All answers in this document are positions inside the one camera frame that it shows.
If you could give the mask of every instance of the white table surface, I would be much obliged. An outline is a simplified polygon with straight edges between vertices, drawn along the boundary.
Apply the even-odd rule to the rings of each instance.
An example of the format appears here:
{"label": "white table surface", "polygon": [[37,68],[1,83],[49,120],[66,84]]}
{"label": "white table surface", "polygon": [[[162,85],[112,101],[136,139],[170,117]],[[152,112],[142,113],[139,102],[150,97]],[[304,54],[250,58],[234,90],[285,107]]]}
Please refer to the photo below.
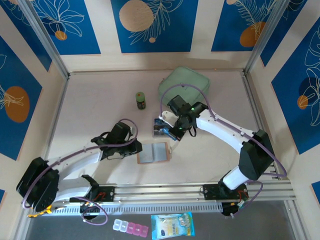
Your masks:
{"label": "white table surface", "polygon": [[[112,129],[121,118],[136,122],[142,143],[153,138],[153,118],[160,112],[158,85],[171,71],[115,71],[71,75],[51,144],[49,158],[82,148],[90,139]],[[208,99],[213,110],[247,129],[258,129],[238,71],[199,70],[211,80]],[[137,108],[135,94],[144,92],[146,109]],[[238,153],[217,137],[198,130],[188,133],[168,162],[137,164],[137,156],[103,160],[73,177],[89,174],[99,183],[165,184],[218,181],[239,162]]]}

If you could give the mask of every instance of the green bag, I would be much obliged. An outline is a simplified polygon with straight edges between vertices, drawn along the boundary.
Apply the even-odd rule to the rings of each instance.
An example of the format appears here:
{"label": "green bag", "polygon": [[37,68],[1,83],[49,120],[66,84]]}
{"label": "green bag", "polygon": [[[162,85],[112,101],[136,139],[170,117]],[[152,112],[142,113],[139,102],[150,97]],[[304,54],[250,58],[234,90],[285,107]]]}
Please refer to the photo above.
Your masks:
{"label": "green bag", "polygon": [[[164,79],[158,88],[158,99],[161,100],[162,95],[164,92],[173,85],[176,84],[191,84],[196,86],[197,88],[201,89],[205,95],[208,94],[209,87],[210,87],[210,79],[202,74],[184,67],[179,66],[177,67],[166,79]],[[187,103],[191,106],[196,102],[201,102],[204,97],[202,94],[189,86],[181,87],[177,86],[170,89],[163,97],[162,103],[167,105],[168,102],[173,99],[175,96],[180,95]]]}

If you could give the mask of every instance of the blue packaging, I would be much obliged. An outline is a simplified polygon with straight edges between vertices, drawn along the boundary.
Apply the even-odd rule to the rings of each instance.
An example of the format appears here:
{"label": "blue packaging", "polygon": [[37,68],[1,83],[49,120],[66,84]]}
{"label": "blue packaging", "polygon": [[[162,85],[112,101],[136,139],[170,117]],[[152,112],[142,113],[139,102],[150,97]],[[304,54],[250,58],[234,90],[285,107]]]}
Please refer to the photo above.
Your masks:
{"label": "blue packaging", "polygon": [[196,235],[191,212],[151,216],[152,240]]}

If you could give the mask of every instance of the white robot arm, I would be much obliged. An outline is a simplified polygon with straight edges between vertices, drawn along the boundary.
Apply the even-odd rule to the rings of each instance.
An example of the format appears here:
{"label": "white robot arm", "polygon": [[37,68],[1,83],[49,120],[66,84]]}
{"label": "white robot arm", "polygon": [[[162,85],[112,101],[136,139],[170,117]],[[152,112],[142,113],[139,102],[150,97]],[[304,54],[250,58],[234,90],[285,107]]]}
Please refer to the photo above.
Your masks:
{"label": "white robot arm", "polygon": [[110,132],[104,132],[91,139],[95,146],[51,159],[51,165],[41,157],[34,159],[16,187],[17,192],[23,197],[22,206],[27,208],[28,203],[36,212],[41,212],[53,202],[75,197],[94,199],[99,192],[103,192],[103,187],[89,175],[82,175],[76,179],[67,177],[89,164],[109,159],[116,153],[124,158],[142,151],[142,144],[137,140],[138,132],[129,140],[133,136],[132,130],[122,120],[116,123]]}
{"label": "white robot arm", "polygon": [[168,106],[173,113],[164,111],[159,118],[170,125],[164,132],[172,139],[180,141],[186,131],[198,128],[218,137],[240,154],[239,165],[221,179],[221,184],[223,183],[229,190],[235,190],[249,180],[257,180],[273,162],[273,159],[255,142],[248,140],[248,136],[258,140],[273,153],[266,132],[259,130],[254,133],[252,130],[242,128],[210,111],[203,103],[197,102],[191,106],[179,95],[173,98]]}

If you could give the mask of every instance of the pink pill box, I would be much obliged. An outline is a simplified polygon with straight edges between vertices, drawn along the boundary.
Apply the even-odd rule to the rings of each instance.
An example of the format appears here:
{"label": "pink pill box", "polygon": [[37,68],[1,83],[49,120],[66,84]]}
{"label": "pink pill box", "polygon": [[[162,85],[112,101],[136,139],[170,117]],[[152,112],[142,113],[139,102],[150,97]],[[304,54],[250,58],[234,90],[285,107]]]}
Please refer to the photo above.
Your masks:
{"label": "pink pill box", "polygon": [[140,236],[146,238],[148,236],[148,226],[136,224],[133,222],[122,221],[120,219],[114,220],[113,230],[120,231],[127,234],[133,234],[135,236]]}

